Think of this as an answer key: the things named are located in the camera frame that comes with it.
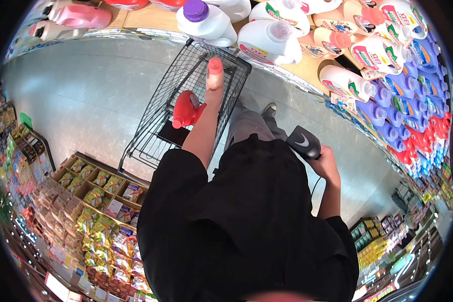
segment shoe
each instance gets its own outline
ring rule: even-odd
[[[268,106],[265,107],[265,110],[263,111],[262,115],[274,118],[276,112],[277,112],[277,104],[270,103]]]

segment wire basket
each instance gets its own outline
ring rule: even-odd
[[[166,139],[160,132],[171,122],[176,99],[183,91],[192,91],[200,104],[205,103],[207,64],[212,57],[222,60],[224,70],[223,101],[218,114],[213,156],[252,66],[222,49],[201,45],[189,39],[151,97],[138,129],[121,157],[119,172],[126,157],[135,158],[156,169],[166,151],[181,148],[182,142],[175,143]],[[185,131],[189,132],[192,128],[193,126],[188,126],[187,130],[180,128],[178,131],[182,131],[184,135]]]

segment supermarket aisle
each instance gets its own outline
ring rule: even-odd
[[[56,165],[75,151],[112,167],[139,124],[146,105],[180,47],[159,41],[91,40],[52,45],[7,63],[5,87],[17,112],[32,119],[33,127],[49,142]],[[361,216],[397,210],[390,194],[399,182],[374,144],[315,97],[263,70],[253,69],[242,96],[260,112],[278,103],[277,123],[291,133],[296,125],[308,129],[333,148],[341,173],[342,216],[348,225]],[[208,169],[218,166],[225,134]],[[134,159],[124,169],[144,179],[153,171]],[[306,165],[312,189],[318,176]],[[325,183],[313,193],[317,213]]]

